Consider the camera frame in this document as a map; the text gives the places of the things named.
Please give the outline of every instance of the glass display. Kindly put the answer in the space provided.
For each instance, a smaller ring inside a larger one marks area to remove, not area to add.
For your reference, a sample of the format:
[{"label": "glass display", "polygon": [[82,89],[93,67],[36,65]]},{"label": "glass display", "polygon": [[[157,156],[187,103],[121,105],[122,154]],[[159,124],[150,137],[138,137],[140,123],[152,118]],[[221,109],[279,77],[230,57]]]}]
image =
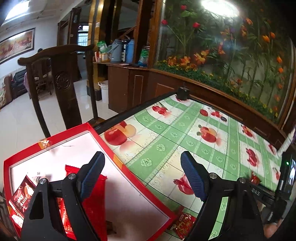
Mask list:
[{"label": "glass display", "polygon": [[277,123],[294,45],[262,0],[163,0],[155,67],[221,90]]}]

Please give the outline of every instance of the red rose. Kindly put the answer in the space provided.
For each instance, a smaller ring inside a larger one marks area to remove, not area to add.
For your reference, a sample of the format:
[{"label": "red rose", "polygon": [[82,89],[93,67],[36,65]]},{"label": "red rose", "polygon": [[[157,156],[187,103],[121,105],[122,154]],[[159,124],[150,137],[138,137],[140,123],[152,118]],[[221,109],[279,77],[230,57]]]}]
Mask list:
[{"label": "red rose", "polygon": [[167,24],[168,24],[168,21],[165,20],[165,19],[163,19],[163,20],[161,21],[161,23],[162,23],[163,25],[167,25]]},{"label": "red rose", "polygon": [[187,9],[187,6],[186,6],[186,5],[182,5],[182,6],[181,6],[181,10],[182,10],[182,11],[185,11],[186,9]]},{"label": "red rose", "polygon": [[192,25],[192,27],[194,27],[194,28],[199,28],[199,27],[200,27],[200,23],[195,22],[195,23]]}]

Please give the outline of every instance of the black leather sofa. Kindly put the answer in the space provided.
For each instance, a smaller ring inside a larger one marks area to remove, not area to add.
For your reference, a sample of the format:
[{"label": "black leather sofa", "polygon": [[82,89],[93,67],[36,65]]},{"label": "black leather sofa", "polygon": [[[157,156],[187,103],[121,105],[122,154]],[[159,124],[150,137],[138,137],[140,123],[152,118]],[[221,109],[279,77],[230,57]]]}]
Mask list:
[{"label": "black leather sofa", "polygon": [[13,80],[11,83],[11,93],[12,93],[13,99],[16,99],[17,97],[27,92],[24,86],[24,75],[26,71],[27,71],[26,69],[21,70],[15,73],[13,77]]}]

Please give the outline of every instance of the blue gripper pad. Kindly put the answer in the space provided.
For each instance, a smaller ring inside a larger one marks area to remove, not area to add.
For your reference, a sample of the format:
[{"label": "blue gripper pad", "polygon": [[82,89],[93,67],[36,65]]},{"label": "blue gripper pad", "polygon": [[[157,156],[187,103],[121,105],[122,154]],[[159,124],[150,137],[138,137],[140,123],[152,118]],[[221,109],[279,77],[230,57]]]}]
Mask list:
[{"label": "blue gripper pad", "polygon": [[196,162],[189,151],[181,154],[181,166],[187,176],[196,197],[201,201],[207,199],[209,191],[209,173],[202,164]]},{"label": "blue gripper pad", "polygon": [[104,153],[97,151],[90,162],[86,165],[83,165],[79,172],[81,171],[81,192],[80,198],[83,201],[85,198],[88,198],[105,166],[105,155]]}]

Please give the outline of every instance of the white bucket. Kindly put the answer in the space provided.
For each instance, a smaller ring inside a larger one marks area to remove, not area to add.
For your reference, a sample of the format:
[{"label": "white bucket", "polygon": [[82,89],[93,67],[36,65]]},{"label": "white bucket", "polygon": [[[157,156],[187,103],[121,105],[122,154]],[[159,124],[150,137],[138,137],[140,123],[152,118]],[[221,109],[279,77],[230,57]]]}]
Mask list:
[{"label": "white bucket", "polygon": [[103,82],[98,83],[99,86],[101,86],[102,89],[102,101],[105,104],[109,103],[109,96],[108,96],[108,81],[105,80]]}]

